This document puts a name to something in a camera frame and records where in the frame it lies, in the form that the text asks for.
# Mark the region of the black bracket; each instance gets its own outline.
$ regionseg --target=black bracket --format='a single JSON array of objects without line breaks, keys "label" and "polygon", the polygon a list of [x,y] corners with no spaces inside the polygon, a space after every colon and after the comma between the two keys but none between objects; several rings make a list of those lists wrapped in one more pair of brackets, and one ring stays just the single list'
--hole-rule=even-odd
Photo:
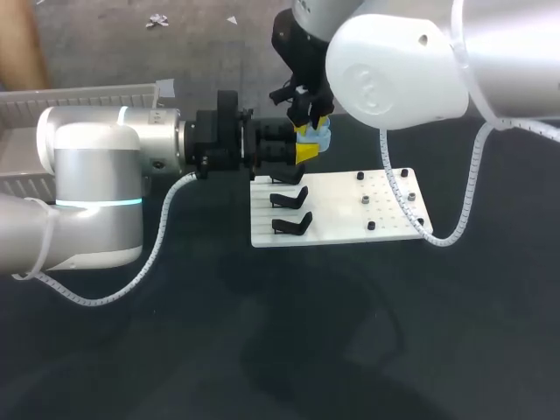
[{"label": "black bracket", "polygon": [[304,186],[295,199],[293,199],[292,197],[286,197],[282,194],[271,194],[270,202],[272,203],[273,207],[279,206],[298,210],[304,204],[304,201],[307,198],[307,194],[309,194],[309,189],[307,188],[307,186]]},{"label": "black bracket", "polygon": [[290,184],[291,186],[296,186],[301,181],[305,175],[305,165],[301,164],[296,173],[289,174],[285,172],[273,172],[270,177],[272,178],[272,184],[274,181],[282,182],[284,184]]},{"label": "black bracket", "polygon": [[283,234],[301,236],[307,231],[307,228],[312,224],[312,221],[313,213],[308,212],[300,223],[292,223],[281,219],[272,219],[272,228],[274,229],[274,234],[281,232]]}]

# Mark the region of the floor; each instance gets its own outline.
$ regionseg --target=floor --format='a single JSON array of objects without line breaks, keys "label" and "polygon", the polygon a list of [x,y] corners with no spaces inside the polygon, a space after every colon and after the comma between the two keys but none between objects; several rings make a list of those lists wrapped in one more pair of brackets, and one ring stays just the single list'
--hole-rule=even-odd
[{"label": "floor", "polygon": [[[269,92],[290,78],[270,44],[276,14],[291,0],[31,0],[55,88],[174,79],[182,111],[213,109],[218,89],[240,93],[255,116],[284,116]],[[447,13],[451,0],[378,0],[380,10]],[[147,30],[150,15],[169,26]],[[227,21],[235,16],[237,25]]]}]

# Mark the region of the black surface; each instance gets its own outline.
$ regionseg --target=black surface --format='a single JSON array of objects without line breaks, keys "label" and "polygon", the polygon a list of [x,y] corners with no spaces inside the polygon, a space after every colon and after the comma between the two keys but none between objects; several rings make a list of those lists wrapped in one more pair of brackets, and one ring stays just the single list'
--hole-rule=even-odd
[{"label": "black surface", "polygon": [[[454,227],[477,122],[391,133],[436,233]],[[376,132],[332,119],[309,172],[381,167]],[[189,185],[157,266],[122,302],[0,279],[0,415],[138,419],[558,419],[560,147],[486,146],[472,219],[421,241],[249,246],[246,174]],[[147,256],[161,199],[145,208]],[[136,274],[57,274],[89,297]]]}]

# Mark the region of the white paper scrap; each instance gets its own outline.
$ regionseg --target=white paper scrap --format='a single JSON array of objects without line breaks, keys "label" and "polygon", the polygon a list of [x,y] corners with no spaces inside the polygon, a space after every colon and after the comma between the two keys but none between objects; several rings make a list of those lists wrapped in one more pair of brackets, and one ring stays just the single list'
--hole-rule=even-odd
[{"label": "white paper scrap", "polygon": [[164,80],[156,80],[156,86],[159,88],[159,97],[160,98],[174,98],[175,97],[175,88],[174,88],[175,79],[164,79]]}]

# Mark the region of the robotic arm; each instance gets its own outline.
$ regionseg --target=robotic arm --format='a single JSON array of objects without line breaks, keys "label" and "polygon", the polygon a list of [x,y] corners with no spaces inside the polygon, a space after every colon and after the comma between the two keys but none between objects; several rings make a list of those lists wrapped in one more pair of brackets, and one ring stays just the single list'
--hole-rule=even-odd
[{"label": "robotic arm", "polygon": [[[288,127],[265,126],[250,110],[239,111],[235,92],[220,92],[217,110],[199,111],[193,122],[180,121],[175,109],[46,110],[38,125],[38,154],[45,169],[56,173],[56,203],[0,195],[0,274],[107,268],[135,260],[143,243],[143,177],[183,177],[165,200],[165,228],[172,195],[194,177],[186,174],[187,165],[196,167],[199,179],[243,165],[252,179],[262,162],[294,165],[315,156],[319,148],[310,154],[299,140],[326,124],[334,97],[350,115],[380,129],[388,180],[411,223],[431,243],[450,245],[465,228],[481,150],[493,127],[523,128],[560,141],[554,128],[525,120],[560,116],[560,4],[471,0],[464,8],[463,0],[455,2],[447,24],[381,14],[375,0],[294,0],[291,10],[276,17],[272,35],[293,72],[286,86],[270,94],[275,103],[292,101]],[[485,125],[477,137],[462,230],[450,241],[434,239],[391,183],[387,130],[469,112],[493,126]],[[55,287],[52,279],[41,280]]]},{"label": "robotic arm", "polygon": [[194,179],[302,156],[291,126],[270,126],[240,111],[237,93],[220,91],[216,110],[191,122],[176,109],[58,107],[43,112],[38,156],[56,174],[56,201],[0,194],[0,274],[100,269],[142,252],[144,177]]},{"label": "robotic arm", "polygon": [[560,3],[455,0],[452,16],[432,20],[388,11],[382,0],[294,0],[276,17],[272,45],[293,76],[270,96],[293,99],[297,129],[316,128],[333,97],[385,130],[487,119],[481,95],[497,118],[560,116]]}]

